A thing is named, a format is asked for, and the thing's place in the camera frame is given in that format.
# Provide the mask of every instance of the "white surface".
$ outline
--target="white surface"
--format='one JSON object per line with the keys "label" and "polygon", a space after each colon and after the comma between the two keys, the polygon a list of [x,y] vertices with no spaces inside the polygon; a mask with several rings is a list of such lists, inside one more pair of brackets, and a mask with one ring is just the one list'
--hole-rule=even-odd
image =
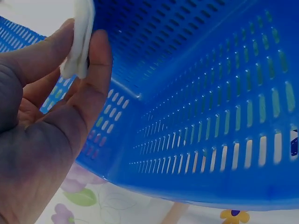
{"label": "white surface", "polygon": [[0,15],[49,36],[74,17],[74,5],[73,0],[2,0]]}

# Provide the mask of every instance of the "basket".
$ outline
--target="basket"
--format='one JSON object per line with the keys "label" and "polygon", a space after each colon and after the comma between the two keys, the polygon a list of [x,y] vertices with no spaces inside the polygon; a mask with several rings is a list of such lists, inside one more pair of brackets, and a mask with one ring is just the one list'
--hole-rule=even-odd
{"label": "basket", "polygon": [[[299,208],[298,3],[96,0],[112,83],[78,163],[110,182],[215,208]],[[43,37],[0,19],[0,51]],[[59,79],[47,112],[73,79]]]}

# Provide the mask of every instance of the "cotton pad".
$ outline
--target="cotton pad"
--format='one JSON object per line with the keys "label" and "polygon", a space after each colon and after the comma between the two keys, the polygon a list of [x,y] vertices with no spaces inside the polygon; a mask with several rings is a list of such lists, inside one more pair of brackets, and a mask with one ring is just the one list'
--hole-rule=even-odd
{"label": "cotton pad", "polygon": [[95,16],[93,0],[75,0],[74,10],[74,41],[69,55],[60,66],[61,76],[65,79],[74,74],[80,79],[87,76],[86,60]]}

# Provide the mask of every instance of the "yellow flower print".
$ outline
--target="yellow flower print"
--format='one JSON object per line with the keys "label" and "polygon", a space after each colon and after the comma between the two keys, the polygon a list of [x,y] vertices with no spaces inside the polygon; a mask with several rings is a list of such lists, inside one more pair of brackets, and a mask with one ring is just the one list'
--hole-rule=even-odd
{"label": "yellow flower print", "polygon": [[225,218],[222,224],[247,223],[250,219],[247,212],[238,210],[224,210],[221,212],[220,218]]}

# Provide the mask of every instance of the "purple flower print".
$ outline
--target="purple flower print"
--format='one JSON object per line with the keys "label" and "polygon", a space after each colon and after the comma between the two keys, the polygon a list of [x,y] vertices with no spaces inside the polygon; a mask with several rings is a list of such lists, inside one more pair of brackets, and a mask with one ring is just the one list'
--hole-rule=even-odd
{"label": "purple flower print", "polygon": [[54,224],[74,224],[74,214],[64,204],[55,206],[56,214],[51,217]]}
{"label": "purple flower print", "polygon": [[60,187],[68,193],[78,193],[82,191],[87,184],[103,183],[106,183],[106,181],[74,163]]}

